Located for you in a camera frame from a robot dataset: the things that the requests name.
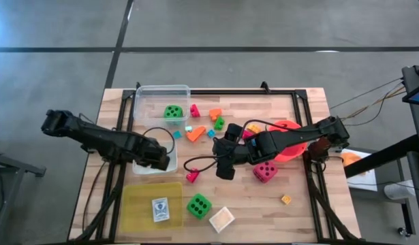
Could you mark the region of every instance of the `gray floor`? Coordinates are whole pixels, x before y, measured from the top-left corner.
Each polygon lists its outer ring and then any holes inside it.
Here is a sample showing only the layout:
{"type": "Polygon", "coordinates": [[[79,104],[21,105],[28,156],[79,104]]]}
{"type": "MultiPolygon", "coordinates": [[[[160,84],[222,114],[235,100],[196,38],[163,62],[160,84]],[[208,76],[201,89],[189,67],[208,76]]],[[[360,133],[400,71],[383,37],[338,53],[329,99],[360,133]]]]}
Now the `gray floor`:
{"type": "MultiPolygon", "coordinates": [[[[0,0],[0,47],[115,46],[126,0],[0,0]]],[[[136,0],[124,46],[419,46],[417,0],[173,1],[136,0]]],[[[41,133],[47,109],[95,118],[110,53],[0,53],[0,150],[48,170],[24,179],[8,243],[43,244],[67,237],[87,155],[79,144],[41,133]]],[[[112,87],[318,86],[329,105],[401,76],[419,52],[121,54],[112,87]]],[[[346,116],[395,84],[342,105],[346,116]]],[[[372,108],[351,122],[374,116],[372,108]]],[[[415,132],[407,104],[389,100],[372,123],[350,127],[353,146],[379,150],[415,132]]],[[[396,204],[354,199],[363,238],[419,244],[396,204]]]]}

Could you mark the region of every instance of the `playing card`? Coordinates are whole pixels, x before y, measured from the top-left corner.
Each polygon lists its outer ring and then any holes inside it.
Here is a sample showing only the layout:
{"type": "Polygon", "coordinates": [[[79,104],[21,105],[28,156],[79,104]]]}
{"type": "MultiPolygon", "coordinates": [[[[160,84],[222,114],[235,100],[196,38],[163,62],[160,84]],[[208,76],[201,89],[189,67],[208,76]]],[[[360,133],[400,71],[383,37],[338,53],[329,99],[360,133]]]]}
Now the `playing card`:
{"type": "Polygon", "coordinates": [[[166,221],[170,219],[167,197],[152,200],[153,221],[166,221]]]}

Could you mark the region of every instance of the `yellow plastic tray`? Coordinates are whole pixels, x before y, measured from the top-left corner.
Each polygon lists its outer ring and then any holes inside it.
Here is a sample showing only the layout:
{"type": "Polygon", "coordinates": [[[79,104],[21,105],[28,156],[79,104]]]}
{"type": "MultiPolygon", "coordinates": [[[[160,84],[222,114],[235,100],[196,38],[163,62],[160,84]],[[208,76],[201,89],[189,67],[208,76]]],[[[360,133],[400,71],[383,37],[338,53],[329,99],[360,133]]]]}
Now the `yellow plastic tray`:
{"type": "Polygon", "coordinates": [[[180,182],[125,186],[122,204],[120,230],[123,233],[183,226],[182,184],[180,182]],[[168,199],[170,219],[155,223],[152,200],[162,197],[168,199]]]}

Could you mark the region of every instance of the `green die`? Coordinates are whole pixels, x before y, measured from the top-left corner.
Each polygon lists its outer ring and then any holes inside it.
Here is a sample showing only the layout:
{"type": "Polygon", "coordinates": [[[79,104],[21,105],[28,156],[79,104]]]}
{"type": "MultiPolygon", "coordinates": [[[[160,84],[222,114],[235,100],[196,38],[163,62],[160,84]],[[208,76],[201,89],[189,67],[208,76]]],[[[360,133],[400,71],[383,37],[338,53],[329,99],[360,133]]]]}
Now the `green die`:
{"type": "Polygon", "coordinates": [[[202,219],[211,208],[212,203],[200,193],[193,196],[187,206],[188,211],[190,211],[198,219],[202,219]]]}
{"type": "Polygon", "coordinates": [[[164,111],[164,118],[181,118],[183,115],[182,108],[177,105],[169,105],[164,111]]]}
{"type": "Polygon", "coordinates": [[[222,130],[224,126],[224,119],[222,117],[218,117],[217,120],[215,121],[215,126],[214,129],[215,130],[222,130]]]}

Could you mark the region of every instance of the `blue block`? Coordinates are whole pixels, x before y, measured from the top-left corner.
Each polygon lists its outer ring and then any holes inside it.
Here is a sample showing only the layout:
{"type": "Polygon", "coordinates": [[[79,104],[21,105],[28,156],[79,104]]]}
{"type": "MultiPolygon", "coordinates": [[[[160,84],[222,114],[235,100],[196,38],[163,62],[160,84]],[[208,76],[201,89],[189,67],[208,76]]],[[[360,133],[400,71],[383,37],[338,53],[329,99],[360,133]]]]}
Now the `blue block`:
{"type": "Polygon", "coordinates": [[[181,132],[179,132],[179,131],[174,132],[174,133],[173,133],[173,137],[174,137],[175,139],[181,138],[181,137],[182,137],[181,132]]]}
{"type": "Polygon", "coordinates": [[[206,133],[210,138],[214,138],[215,137],[215,131],[213,131],[212,129],[208,131],[208,133],[206,133]]]}

